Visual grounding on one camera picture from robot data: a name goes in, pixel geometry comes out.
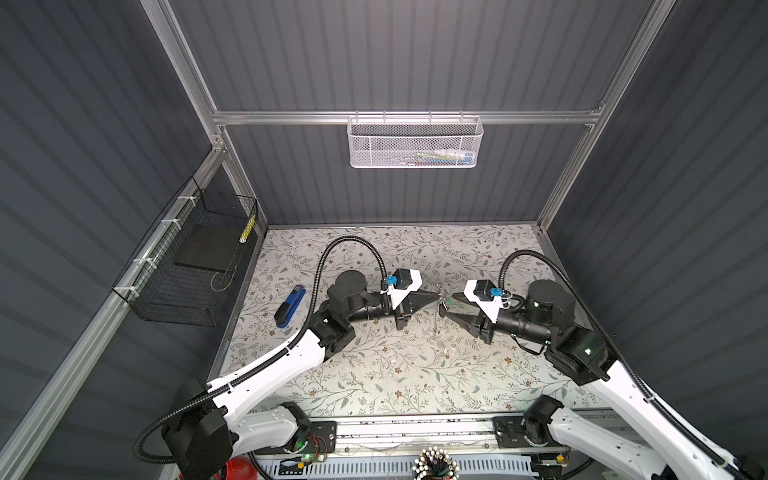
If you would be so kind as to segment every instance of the corrugated wall panel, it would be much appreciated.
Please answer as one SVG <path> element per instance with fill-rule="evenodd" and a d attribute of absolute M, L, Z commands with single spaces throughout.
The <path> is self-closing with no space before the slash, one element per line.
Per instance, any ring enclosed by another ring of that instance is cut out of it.
<path fill-rule="evenodd" d="M 5 443 L 210 143 L 138 2 L 0 2 L 0 78 Z M 129 316 L 28 478 L 156 475 L 120 441 L 220 337 Z"/>
<path fill-rule="evenodd" d="M 768 4 L 678 0 L 554 219 L 638 372 L 768 461 Z"/>
<path fill-rule="evenodd" d="M 649 2 L 171 2 L 221 110 L 594 108 Z"/>
<path fill-rule="evenodd" d="M 272 225 L 535 220 L 583 130 L 490 125 L 475 168 L 367 170 L 341 126 L 228 127 Z"/>

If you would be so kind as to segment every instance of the leaf pattern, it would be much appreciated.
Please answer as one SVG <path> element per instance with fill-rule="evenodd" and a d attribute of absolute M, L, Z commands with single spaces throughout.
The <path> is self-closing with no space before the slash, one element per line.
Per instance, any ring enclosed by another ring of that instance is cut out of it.
<path fill-rule="evenodd" d="M 435 291 L 440 285 L 446 296 L 464 290 L 467 280 L 496 279 L 504 258 L 515 250 L 541 251 L 528 225 L 271 230 L 224 372 L 269 352 L 301 325 L 311 292 L 287 328 L 276 328 L 273 314 L 297 283 L 311 288 L 328 242 L 350 233 L 370 240 L 389 271 L 419 269 L 422 288 Z M 379 285 L 373 255 L 358 243 L 342 243 L 323 270 L 318 303 L 327 298 L 326 290 L 336 276 L 350 269 L 364 273 L 370 288 Z M 522 257 L 507 272 L 507 289 L 522 295 L 538 278 L 551 278 L 551 272 L 535 259 Z M 477 311 L 461 303 L 448 304 L 454 311 Z M 355 323 L 356 338 L 344 351 L 292 379 L 257 408 L 294 401 L 312 416 L 496 412 L 523 410 L 541 394 L 570 407 L 606 407 L 554 370 L 543 356 L 523 352 L 509 337 L 497 335 L 485 345 L 435 313 L 436 305 L 428 306 L 400 331 L 391 319 Z"/>

